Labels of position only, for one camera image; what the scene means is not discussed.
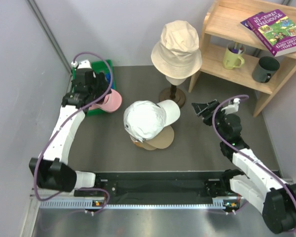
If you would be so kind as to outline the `green plastic bin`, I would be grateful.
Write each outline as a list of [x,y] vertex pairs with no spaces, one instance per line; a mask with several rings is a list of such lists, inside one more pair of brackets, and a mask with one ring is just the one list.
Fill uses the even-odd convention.
[[[113,65],[112,65],[112,61],[111,60],[106,60],[106,62],[109,64],[110,68],[111,68],[111,72],[114,75],[114,70],[113,70]],[[111,74],[109,69],[107,68],[106,64],[103,61],[94,61],[91,62],[90,61],[90,66],[91,68],[96,72],[96,73],[103,73],[106,77],[106,80],[108,81],[108,83],[110,83],[111,80]],[[73,79],[75,79],[76,76],[76,69],[73,69]],[[113,80],[112,89],[115,89],[115,80]],[[90,107],[88,113],[86,114],[86,116],[95,116],[95,115],[100,115],[100,114],[104,114],[106,113],[106,111],[103,111],[99,108],[94,107]]]

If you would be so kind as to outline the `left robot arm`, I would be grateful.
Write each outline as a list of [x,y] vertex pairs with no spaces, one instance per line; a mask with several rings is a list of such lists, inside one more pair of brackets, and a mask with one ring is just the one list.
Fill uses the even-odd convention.
[[74,91],[67,93],[52,135],[39,157],[31,158],[29,169],[34,177],[34,191],[38,189],[71,192],[85,188],[92,196],[98,195],[102,184],[95,173],[76,171],[69,167],[69,152],[76,132],[94,102],[103,101],[111,94],[110,84],[103,72],[90,68],[77,69],[73,80]]

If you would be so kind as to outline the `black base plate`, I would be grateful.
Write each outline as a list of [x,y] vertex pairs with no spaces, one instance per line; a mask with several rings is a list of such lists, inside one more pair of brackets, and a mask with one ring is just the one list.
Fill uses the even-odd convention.
[[243,172],[164,171],[99,172],[95,187],[110,194],[110,204],[212,204],[216,197],[235,197],[227,179]]

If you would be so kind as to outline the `blue item in bin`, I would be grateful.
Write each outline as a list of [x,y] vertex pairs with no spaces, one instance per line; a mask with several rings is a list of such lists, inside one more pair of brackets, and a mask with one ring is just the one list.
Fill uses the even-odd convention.
[[[111,82],[111,74],[110,74],[110,72],[105,72],[105,77],[106,77],[106,80],[107,80],[108,84],[110,84],[110,82]],[[115,81],[114,80],[111,83],[111,89],[115,89]]]

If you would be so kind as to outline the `pens in mug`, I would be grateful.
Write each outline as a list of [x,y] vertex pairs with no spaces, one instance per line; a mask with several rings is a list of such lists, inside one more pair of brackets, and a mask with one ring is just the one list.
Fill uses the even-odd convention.
[[241,54],[244,52],[244,47],[242,44],[235,42],[234,45],[231,47],[231,52],[235,54]]

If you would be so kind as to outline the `cream bucket hat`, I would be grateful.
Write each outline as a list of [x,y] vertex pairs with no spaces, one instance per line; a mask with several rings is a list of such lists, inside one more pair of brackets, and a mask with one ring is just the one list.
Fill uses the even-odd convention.
[[156,69],[168,77],[192,76],[203,63],[197,30],[183,20],[165,24],[150,57]]

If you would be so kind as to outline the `pink white baseball cap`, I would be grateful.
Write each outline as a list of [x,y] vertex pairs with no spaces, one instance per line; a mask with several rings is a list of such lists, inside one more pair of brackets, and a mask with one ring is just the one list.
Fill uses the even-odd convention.
[[89,108],[89,111],[100,109],[102,111],[113,113],[119,109],[122,103],[121,95],[114,89],[111,89],[111,93],[107,94],[104,101],[101,104],[94,104]]

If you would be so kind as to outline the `light green mug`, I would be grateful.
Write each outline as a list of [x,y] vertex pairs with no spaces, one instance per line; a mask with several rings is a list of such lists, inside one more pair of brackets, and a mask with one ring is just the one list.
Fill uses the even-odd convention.
[[223,67],[227,70],[233,70],[234,68],[241,68],[245,63],[245,59],[243,58],[243,54],[245,53],[246,49],[244,49],[244,52],[241,54],[232,53],[230,50],[231,50],[231,47],[234,45],[234,43],[235,42],[231,42],[227,45],[227,48],[226,48],[226,51],[224,54],[224,58],[222,61]]

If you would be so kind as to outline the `purple treehouse book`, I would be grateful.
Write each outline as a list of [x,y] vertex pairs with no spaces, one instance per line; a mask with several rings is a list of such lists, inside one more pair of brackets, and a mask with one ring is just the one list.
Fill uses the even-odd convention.
[[252,16],[247,23],[273,56],[296,52],[296,24],[281,10]]

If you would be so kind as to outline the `cream mannequin head stand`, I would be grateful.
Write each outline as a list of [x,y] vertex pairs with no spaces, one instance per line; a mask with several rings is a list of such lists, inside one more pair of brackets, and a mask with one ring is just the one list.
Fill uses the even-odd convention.
[[186,96],[181,89],[177,88],[177,86],[185,82],[187,78],[175,79],[169,76],[165,77],[171,86],[160,92],[159,101],[172,100],[179,106],[179,108],[182,108],[186,102]]

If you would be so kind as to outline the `aluminium rail frame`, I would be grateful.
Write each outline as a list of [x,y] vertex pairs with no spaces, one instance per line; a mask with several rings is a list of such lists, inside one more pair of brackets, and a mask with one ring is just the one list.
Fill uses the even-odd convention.
[[104,189],[72,191],[43,202],[30,197],[24,237],[270,237],[243,197],[212,204],[110,204]]

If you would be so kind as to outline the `wooden mushroom hat stand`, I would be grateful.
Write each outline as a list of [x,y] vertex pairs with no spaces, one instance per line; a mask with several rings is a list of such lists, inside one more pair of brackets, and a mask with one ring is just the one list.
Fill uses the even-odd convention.
[[134,138],[133,136],[131,136],[130,135],[130,138],[131,138],[131,140],[132,140],[132,142],[136,145],[136,146],[138,146],[138,147],[140,147],[140,148],[145,148],[145,145],[143,145],[140,141],[138,141],[136,138]]

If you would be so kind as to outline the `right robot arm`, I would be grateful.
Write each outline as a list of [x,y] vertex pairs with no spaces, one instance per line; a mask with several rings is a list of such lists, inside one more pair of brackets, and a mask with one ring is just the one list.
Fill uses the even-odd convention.
[[212,126],[221,140],[222,154],[237,167],[222,173],[217,189],[208,181],[208,193],[213,197],[236,193],[262,215],[274,234],[296,232],[296,184],[287,183],[267,168],[241,137],[241,119],[236,113],[247,98],[240,95],[227,99],[226,107],[217,100],[192,103],[196,115]]

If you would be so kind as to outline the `dark grey mug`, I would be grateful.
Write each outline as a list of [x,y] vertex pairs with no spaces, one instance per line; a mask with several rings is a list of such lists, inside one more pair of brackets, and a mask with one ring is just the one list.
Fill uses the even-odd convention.
[[252,78],[260,83],[268,83],[279,68],[280,63],[275,58],[264,56],[256,64],[252,72]]

